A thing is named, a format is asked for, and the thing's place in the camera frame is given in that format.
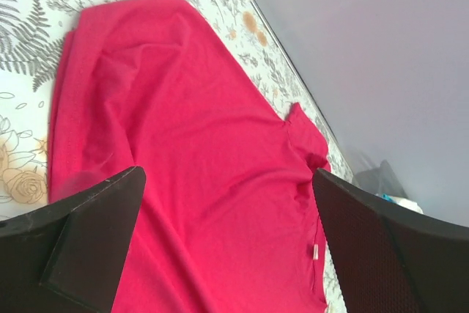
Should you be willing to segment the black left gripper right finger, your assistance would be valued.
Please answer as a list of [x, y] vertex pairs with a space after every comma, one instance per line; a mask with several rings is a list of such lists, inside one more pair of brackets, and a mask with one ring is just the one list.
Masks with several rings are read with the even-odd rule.
[[468, 228], [318, 169], [312, 181], [348, 312], [467, 312]]

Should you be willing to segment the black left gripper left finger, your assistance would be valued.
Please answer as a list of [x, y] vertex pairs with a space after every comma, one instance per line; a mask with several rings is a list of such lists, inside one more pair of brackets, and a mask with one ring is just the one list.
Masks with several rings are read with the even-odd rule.
[[130, 167], [1, 221], [1, 311], [110, 312], [145, 183]]

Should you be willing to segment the pink t shirt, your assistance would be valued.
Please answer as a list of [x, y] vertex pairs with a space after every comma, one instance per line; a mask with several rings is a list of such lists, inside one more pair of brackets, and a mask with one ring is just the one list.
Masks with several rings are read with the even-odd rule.
[[313, 174], [328, 146], [280, 118], [186, 0], [82, 11], [64, 42], [49, 199], [131, 166], [147, 176], [114, 312], [323, 312]]

